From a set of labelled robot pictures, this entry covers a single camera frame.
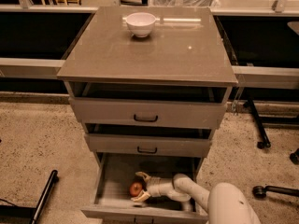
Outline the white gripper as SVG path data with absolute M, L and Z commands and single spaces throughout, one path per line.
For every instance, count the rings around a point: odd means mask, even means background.
M 136 172 L 135 175 L 146 182 L 146 191 L 142 190 L 136 197 L 133 197 L 133 202 L 142 203 L 149 197 L 170 197 L 175 191 L 173 181 L 170 178 L 150 176 L 144 172 Z

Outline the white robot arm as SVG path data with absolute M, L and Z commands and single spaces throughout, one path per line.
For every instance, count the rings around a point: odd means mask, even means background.
M 150 197 L 166 196 L 170 200 L 186 203 L 193 199 L 208 214 L 206 224 L 261 224 L 257 214 L 243 192 L 230 183 L 219 183 L 207 190 L 184 174 L 173 178 L 150 176 L 136 172 L 144 181 L 134 182 L 129 193 L 131 200 L 142 203 Z

